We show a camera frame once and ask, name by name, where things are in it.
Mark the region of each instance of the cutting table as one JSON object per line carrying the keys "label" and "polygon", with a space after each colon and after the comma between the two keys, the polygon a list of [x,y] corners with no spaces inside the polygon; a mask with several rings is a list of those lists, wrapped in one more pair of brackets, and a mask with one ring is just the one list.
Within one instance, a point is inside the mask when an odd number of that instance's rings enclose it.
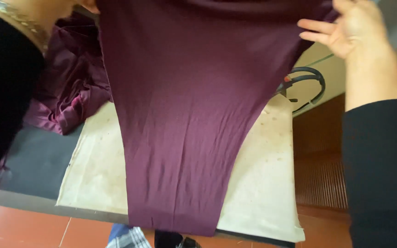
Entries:
{"label": "cutting table", "polygon": [[[10,171],[0,174],[0,205],[127,223],[122,141],[108,132],[119,132],[112,103],[67,136],[25,127],[10,149]],[[282,95],[269,101],[240,149],[216,236],[284,247],[304,240],[295,206],[292,105]]]}

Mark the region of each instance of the ironing board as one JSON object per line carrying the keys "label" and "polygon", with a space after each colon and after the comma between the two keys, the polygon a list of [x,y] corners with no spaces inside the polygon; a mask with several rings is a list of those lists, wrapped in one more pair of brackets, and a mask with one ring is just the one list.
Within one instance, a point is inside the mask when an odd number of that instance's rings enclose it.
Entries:
{"label": "ironing board", "polygon": [[[85,122],[57,205],[128,214],[125,170],[116,110],[107,103]],[[277,95],[240,148],[217,228],[303,241],[293,176],[292,104]]]}

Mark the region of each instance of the purple fabric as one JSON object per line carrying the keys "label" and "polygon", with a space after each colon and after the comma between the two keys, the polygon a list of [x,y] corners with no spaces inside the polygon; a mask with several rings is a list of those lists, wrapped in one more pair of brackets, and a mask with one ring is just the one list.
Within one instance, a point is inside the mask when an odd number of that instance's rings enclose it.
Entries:
{"label": "purple fabric", "polygon": [[98,0],[130,225],[212,236],[240,146],[329,0]]}
{"label": "purple fabric", "polygon": [[59,20],[45,62],[24,121],[64,135],[111,97],[94,21],[76,12]]}

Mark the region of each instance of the fingers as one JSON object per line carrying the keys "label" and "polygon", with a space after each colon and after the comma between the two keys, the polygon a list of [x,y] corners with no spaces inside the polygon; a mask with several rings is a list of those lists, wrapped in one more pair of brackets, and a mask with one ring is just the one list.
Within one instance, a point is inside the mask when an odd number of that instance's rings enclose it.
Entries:
{"label": "fingers", "polygon": [[300,37],[304,40],[311,42],[319,42],[327,45],[329,43],[329,36],[327,34],[313,33],[313,32],[302,32]]}
{"label": "fingers", "polygon": [[307,20],[307,19],[299,20],[297,25],[299,27],[312,31],[317,31],[323,34],[332,34],[336,27],[336,25],[333,23],[319,22],[319,21]]}
{"label": "fingers", "polygon": [[337,10],[340,14],[345,14],[349,11],[355,3],[352,0],[333,0],[334,9]]}

